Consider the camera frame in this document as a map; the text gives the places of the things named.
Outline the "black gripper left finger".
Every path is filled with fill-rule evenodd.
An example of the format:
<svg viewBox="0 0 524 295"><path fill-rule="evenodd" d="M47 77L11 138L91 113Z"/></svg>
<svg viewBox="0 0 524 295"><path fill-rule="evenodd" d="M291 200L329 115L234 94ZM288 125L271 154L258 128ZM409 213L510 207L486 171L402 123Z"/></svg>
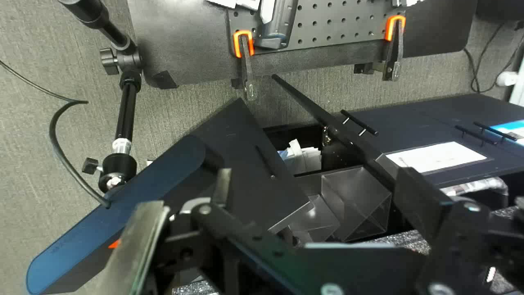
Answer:
<svg viewBox="0 0 524 295"><path fill-rule="evenodd" d="M209 204L198 205L191 217L224 251L226 264L232 259L234 266L245 266L280 294L409 295L422 264L420 254L384 245L306 243L293 248Z"/></svg>

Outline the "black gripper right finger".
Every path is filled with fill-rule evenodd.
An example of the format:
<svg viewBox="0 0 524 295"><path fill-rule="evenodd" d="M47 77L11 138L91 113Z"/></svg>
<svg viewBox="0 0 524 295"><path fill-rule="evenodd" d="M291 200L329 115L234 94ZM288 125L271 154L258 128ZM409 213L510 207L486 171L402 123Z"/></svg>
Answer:
<svg viewBox="0 0 524 295"><path fill-rule="evenodd" d="M393 204L430 248L414 284L419 295L492 295L486 285L491 267L524 289L524 230L517 218L452 200L411 167L397 171Z"/></svg>

